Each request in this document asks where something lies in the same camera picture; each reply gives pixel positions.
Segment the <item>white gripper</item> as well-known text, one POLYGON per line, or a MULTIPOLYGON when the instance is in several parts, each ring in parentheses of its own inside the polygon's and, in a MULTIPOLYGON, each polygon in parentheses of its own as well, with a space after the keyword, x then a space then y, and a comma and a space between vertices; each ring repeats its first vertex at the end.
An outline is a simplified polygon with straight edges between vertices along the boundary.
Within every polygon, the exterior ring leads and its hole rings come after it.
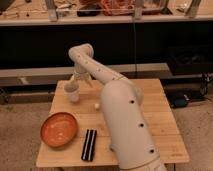
POLYGON ((74 84, 75 80, 84 80, 90 87, 93 87, 90 74, 80 65, 74 66, 74 73, 69 79, 69 84, 74 84))

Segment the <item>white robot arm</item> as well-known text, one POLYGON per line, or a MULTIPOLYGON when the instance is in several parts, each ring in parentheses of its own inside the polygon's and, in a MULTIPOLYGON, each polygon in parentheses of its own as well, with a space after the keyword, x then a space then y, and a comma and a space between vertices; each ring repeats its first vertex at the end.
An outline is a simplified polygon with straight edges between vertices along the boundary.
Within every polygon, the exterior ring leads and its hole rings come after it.
POLYGON ((167 171, 141 112, 142 92, 131 80, 93 59, 90 44, 68 51, 74 62, 72 83, 93 76, 104 87, 100 106, 121 171, 167 171))

